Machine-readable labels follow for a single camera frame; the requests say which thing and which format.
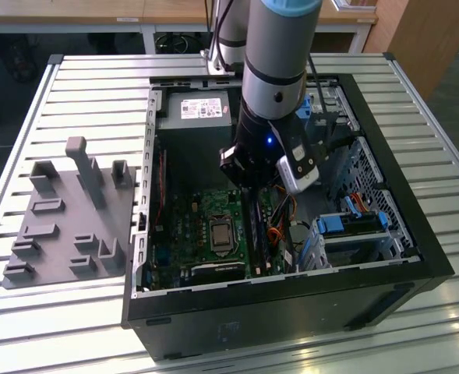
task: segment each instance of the red cable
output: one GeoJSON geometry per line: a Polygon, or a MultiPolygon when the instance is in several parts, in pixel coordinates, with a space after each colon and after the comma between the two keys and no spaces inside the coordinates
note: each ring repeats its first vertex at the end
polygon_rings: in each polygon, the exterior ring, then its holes
{"type": "Polygon", "coordinates": [[[157,213],[157,219],[154,220],[154,227],[157,226],[158,220],[160,220],[161,210],[164,207],[164,186],[163,186],[163,183],[162,183],[162,179],[163,179],[163,175],[162,175],[163,164],[164,164],[163,163],[163,156],[162,156],[162,154],[160,152],[160,209],[158,210],[158,213],[157,213]]]}

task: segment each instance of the table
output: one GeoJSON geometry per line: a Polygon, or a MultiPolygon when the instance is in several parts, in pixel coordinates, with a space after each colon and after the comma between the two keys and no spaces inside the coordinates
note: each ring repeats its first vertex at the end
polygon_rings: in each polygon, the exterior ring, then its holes
{"type": "Polygon", "coordinates": [[[0,34],[140,32],[144,0],[0,0],[0,34]]]}
{"type": "MultiPolygon", "coordinates": [[[[331,0],[323,0],[316,34],[353,34],[349,53],[361,53],[371,26],[373,12],[338,12],[331,0]]],[[[154,33],[207,31],[204,2],[192,0],[145,0],[141,26],[147,54],[155,53],[154,33]]]]}
{"type": "MultiPolygon", "coordinates": [[[[354,75],[456,276],[370,329],[159,363],[133,331],[119,326],[123,277],[11,291],[0,286],[0,372],[459,370],[459,153],[396,62],[378,54],[313,58],[319,72],[354,75]]],[[[27,176],[34,160],[74,168],[63,157],[65,141],[85,136],[101,167],[120,155],[139,180],[149,78],[207,74],[198,55],[66,56],[52,62],[0,179],[0,282],[30,198],[27,176]]]]}
{"type": "MultiPolygon", "coordinates": [[[[372,12],[338,12],[324,0],[317,33],[353,34],[362,52],[376,22],[372,12]]],[[[203,0],[0,0],[0,34],[142,33],[154,54],[155,32],[207,31],[203,0]]]]}

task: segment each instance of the floor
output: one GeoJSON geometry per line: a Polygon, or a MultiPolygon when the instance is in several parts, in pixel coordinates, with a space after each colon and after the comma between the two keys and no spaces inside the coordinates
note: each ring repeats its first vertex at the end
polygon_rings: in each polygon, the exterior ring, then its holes
{"type": "MultiPolygon", "coordinates": [[[[39,79],[49,56],[53,53],[65,55],[95,54],[87,36],[83,34],[31,36],[30,45],[37,65],[39,79]]],[[[119,34],[115,41],[120,54],[141,54],[143,42],[139,34],[119,34]]],[[[13,81],[0,61],[0,175],[9,156],[31,100],[38,80],[21,84],[13,81]]],[[[429,106],[440,124],[459,149],[459,55],[449,68],[439,88],[429,100],[429,106]]]]}

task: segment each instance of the sticker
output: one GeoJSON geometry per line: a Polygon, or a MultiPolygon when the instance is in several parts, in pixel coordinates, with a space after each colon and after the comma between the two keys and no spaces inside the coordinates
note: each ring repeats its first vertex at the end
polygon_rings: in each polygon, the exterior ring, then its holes
{"type": "Polygon", "coordinates": [[[117,18],[117,22],[139,22],[139,18],[117,18]]]}
{"type": "Polygon", "coordinates": [[[192,99],[181,102],[181,119],[220,118],[221,99],[192,99]]]}
{"type": "Polygon", "coordinates": [[[284,251],[284,261],[286,261],[291,266],[293,259],[289,251],[284,251]]]}

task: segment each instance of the wooden desk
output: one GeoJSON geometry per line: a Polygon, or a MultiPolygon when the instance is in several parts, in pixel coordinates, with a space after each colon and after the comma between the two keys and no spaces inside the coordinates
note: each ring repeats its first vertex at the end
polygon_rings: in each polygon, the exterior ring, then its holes
{"type": "MultiPolygon", "coordinates": [[[[323,0],[315,51],[361,53],[376,20],[372,12],[338,12],[331,0],[323,0]]],[[[155,33],[206,31],[204,0],[144,0],[141,28],[147,54],[155,53],[155,33]]]]}
{"type": "Polygon", "coordinates": [[[459,0],[378,0],[364,52],[391,52],[428,99],[459,52],[459,0]]]}
{"type": "MultiPolygon", "coordinates": [[[[323,0],[316,39],[329,47],[348,35],[345,51],[361,52],[376,19],[323,0]]],[[[206,22],[204,0],[0,0],[2,34],[140,32],[148,54],[156,32],[203,32],[206,22]]]]}
{"type": "MultiPolygon", "coordinates": [[[[331,0],[323,0],[320,24],[376,22],[372,12],[338,12],[331,0]]],[[[144,0],[144,23],[206,23],[204,0],[144,0]]]]}
{"type": "Polygon", "coordinates": [[[140,22],[144,0],[0,0],[0,23],[140,22]]]}

